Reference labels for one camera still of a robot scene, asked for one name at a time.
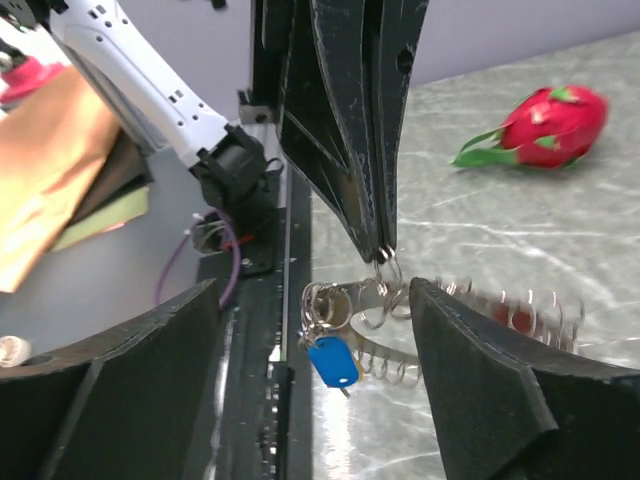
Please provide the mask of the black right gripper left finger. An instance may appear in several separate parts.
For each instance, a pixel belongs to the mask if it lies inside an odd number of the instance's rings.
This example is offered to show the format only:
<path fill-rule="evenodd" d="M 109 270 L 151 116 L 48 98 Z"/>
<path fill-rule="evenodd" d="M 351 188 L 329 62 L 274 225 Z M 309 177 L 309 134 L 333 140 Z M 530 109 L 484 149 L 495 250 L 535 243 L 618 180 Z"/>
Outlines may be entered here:
<path fill-rule="evenodd" d="M 203 282 L 1 373 L 5 479 L 200 479 L 220 325 Z"/>

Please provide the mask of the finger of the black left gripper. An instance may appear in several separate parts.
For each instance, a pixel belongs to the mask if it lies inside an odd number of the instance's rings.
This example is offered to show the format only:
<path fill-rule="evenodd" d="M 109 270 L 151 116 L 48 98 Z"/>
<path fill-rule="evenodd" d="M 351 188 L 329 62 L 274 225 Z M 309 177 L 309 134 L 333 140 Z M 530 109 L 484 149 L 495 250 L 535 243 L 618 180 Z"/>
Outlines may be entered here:
<path fill-rule="evenodd" d="M 297 1 L 284 70 L 283 150 L 338 217 L 362 260 L 379 238 L 361 1 Z"/>
<path fill-rule="evenodd" d="M 427 1 L 371 1 L 369 106 L 374 138 L 378 240 L 376 252 L 397 243 L 397 158 L 407 94 Z"/>

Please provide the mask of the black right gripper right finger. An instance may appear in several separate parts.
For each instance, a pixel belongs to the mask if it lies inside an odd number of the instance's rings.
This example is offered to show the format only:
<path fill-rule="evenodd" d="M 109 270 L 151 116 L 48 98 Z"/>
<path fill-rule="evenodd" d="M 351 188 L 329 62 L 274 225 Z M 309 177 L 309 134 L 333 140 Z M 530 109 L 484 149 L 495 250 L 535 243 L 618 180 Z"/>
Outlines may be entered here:
<path fill-rule="evenodd" d="M 584 357 L 586 376 L 547 376 L 531 397 L 513 386 L 448 395 L 427 389 L 450 479 L 635 479 L 639 373 Z"/>

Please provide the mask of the round metal key organizer disc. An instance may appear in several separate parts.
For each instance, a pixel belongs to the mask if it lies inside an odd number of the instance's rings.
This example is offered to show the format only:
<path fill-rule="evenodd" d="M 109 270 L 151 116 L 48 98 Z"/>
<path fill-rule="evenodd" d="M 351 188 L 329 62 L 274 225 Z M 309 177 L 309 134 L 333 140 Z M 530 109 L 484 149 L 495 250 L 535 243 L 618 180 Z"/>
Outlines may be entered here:
<path fill-rule="evenodd" d="M 448 395 L 461 386 L 487 393 L 513 386 L 539 397 L 545 391 L 543 376 L 551 388 L 562 379 L 586 376 L 588 364 L 578 356 L 578 331 L 585 320 L 580 298 L 533 291 L 517 298 L 440 278 L 406 282 L 393 250 L 373 265 L 374 276 L 360 281 L 311 283 L 301 301 L 300 346 L 307 353 L 318 338 L 341 337 L 358 364 L 358 382 L 371 375 L 398 386 L 415 367 L 432 393 Z M 529 310 L 536 320 L 534 333 L 495 321 L 499 304 Z"/>

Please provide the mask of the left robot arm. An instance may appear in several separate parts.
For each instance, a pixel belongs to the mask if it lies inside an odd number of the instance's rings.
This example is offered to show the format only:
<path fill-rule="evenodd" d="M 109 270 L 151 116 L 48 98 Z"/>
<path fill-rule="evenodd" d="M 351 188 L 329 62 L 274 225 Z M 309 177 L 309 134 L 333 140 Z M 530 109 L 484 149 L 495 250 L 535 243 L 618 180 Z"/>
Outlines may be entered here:
<path fill-rule="evenodd" d="M 363 261 L 397 245 L 397 159 L 424 1 L 256 1 L 244 120 L 272 123 L 285 158 Z M 162 136 L 211 206 L 257 223 L 264 155 L 201 99 L 116 1 L 5 1 L 45 28 L 137 139 Z"/>

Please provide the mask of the red key tag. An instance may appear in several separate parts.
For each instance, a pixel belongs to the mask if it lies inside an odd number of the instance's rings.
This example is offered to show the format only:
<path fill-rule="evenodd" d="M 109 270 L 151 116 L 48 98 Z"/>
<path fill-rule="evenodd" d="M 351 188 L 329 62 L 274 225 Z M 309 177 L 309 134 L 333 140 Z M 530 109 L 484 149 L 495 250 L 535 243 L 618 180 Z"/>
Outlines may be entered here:
<path fill-rule="evenodd" d="M 530 335 L 536 328 L 536 320 L 531 312 L 519 305 L 499 304 L 493 310 L 495 321 L 519 333 Z"/>

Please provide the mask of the red dragon fruit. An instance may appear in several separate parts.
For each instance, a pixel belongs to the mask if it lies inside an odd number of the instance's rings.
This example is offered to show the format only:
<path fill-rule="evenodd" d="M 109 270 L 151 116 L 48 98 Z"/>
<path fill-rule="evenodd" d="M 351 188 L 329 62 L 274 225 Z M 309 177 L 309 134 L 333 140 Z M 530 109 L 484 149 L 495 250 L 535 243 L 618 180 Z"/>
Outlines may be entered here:
<path fill-rule="evenodd" d="M 565 168 L 591 150 L 608 113 L 607 99 L 586 86 L 544 87 L 520 102 L 499 127 L 466 142 L 451 165 Z"/>

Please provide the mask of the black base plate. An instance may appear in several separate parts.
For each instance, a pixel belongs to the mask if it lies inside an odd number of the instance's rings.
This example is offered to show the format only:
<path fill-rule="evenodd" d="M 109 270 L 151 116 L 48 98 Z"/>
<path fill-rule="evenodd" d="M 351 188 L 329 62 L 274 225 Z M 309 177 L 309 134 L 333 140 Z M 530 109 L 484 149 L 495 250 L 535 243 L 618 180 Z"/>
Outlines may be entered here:
<path fill-rule="evenodd" d="M 206 479 L 312 476 L 311 367 L 297 346 L 311 279 L 311 192 L 292 171 L 280 192 L 272 269 L 242 280 L 224 315 Z"/>

